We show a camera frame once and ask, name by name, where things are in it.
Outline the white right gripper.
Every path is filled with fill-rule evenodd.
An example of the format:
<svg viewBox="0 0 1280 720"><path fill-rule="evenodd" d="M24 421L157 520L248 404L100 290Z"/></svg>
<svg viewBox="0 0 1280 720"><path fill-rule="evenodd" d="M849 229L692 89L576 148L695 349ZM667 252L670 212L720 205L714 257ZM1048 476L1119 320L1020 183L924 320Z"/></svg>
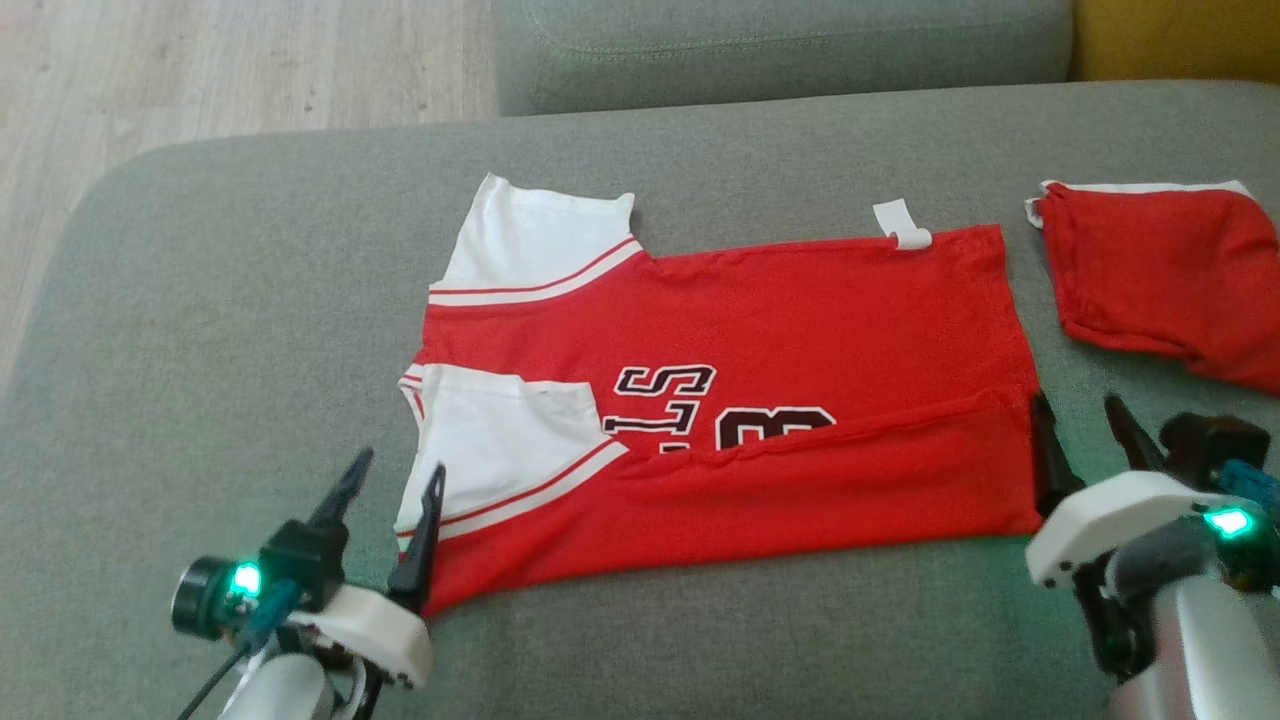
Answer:
<svg viewBox="0 0 1280 720"><path fill-rule="evenodd" d="M1073 592L1094 661L1124 683L1156 656L1153 597L1206 574L1234 541L1236 497L1193 489L1162 473L1166 456L1116 393L1103 410L1132 470L1085 487L1060 443L1043 392L1030 401L1036 511L1042 528L1025 550L1030 580Z"/></svg>

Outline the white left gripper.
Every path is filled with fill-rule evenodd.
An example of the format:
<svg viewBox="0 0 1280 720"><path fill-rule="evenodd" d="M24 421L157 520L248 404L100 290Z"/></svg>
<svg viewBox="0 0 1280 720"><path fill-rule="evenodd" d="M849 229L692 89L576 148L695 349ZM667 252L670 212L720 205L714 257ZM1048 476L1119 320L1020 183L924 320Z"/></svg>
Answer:
<svg viewBox="0 0 1280 720"><path fill-rule="evenodd" d="M374 457L371 446L356 454L310 514L308 527L335 527L344 521ZM324 609L296 610L288 616L291 626L310 632L321 647L352 657L358 669L352 697L335 711L335 719L370 719L384 685L415 691L426 684L434 652L428 626L419 615L430 598L445 478L445 466L438 462L422 492L420 521L388 578L387 597L369 588L342 585Z"/></svg>

